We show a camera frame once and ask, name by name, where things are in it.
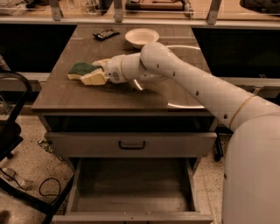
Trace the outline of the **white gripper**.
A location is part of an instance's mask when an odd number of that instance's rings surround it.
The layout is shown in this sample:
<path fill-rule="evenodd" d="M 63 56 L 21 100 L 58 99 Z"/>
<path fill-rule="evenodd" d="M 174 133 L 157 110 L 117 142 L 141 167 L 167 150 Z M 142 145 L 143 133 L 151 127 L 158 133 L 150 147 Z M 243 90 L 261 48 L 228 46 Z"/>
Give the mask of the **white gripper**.
<path fill-rule="evenodd" d="M 115 56 L 111 59 L 100 59 L 92 63 L 93 66 L 103 67 L 104 72 L 109 77 L 109 80 L 115 84 L 125 83 L 126 79 L 123 76 L 122 60 L 123 55 Z M 83 75 L 80 80 L 86 86 L 104 85 L 107 80 L 101 68 L 94 70 L 91 73 Z"/>

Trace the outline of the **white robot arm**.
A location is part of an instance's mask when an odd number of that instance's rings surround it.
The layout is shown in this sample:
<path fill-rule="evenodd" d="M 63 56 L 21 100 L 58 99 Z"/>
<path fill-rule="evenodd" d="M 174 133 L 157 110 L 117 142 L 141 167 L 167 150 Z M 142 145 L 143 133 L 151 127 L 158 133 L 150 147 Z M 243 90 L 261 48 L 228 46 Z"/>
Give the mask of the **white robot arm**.
<path fill-rule="evenodd" d="M 233 131 L 224 169 L 222 224 L 280 224 L 280 106 L 179 59 L 158 42 L 94 63 L 86 85 L 166 76 Z"/>

